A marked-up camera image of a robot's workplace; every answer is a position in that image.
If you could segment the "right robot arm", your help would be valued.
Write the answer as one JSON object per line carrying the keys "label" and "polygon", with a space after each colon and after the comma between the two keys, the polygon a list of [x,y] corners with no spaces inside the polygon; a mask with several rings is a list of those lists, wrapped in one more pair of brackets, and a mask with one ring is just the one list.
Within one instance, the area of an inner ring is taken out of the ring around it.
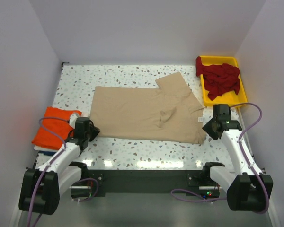
{"label": "right robot arm", "polygon": [[239,121],[231,118],[231,107],[227,104],[213,106],[213,117],[203,130],[213,140],[225,145],[234,173],[224,164],[207,162],[202,169],[201,179],[205,185],[217,183],[226,191],[226,200],[232,211],[252,211],[264,214],[269,208],[273,179],[257,166],[244,140],[245,133],[261,120],[243,129]]}

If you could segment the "beige t shirt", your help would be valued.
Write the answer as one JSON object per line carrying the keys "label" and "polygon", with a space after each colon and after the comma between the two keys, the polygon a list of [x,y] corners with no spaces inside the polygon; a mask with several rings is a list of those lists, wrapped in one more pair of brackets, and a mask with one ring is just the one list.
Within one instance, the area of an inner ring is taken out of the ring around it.
{"label": "beige t shirt", "polygon": [[203,144],[203,107],[181,73],[156,79],[158,88],[95,88],[90,118],[101,137]]}

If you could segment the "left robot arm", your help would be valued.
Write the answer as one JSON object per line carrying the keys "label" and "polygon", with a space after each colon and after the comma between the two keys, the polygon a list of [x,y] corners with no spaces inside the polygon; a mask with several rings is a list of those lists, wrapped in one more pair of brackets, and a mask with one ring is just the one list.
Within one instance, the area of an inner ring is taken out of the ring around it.
{"label": "left robot arm", "polygon": [[78,117],[68,123],[73,125],[73,130],[62,140],[61,148],[43,165],[25,171],[18,202],[21,211],[52,215],[70,186],[88,182],[87,165],[75,159],[100,130],[88,117]]}

